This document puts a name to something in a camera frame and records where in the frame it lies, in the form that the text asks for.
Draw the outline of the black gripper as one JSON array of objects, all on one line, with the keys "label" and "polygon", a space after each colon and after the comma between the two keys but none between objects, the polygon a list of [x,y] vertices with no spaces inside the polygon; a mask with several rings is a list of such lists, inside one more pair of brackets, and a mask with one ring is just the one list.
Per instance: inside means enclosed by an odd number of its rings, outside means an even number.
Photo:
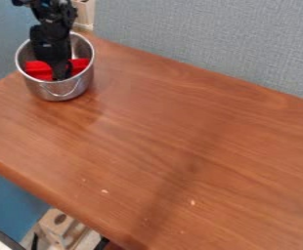
[{"label": "black gripper", "polygon": [[77,18],[71,0],[11,0],[15,7],[29,7],[37,20],[29,37],[35,57],[49,64],[52,79],[71,77],[72,57],[69,33]]}]

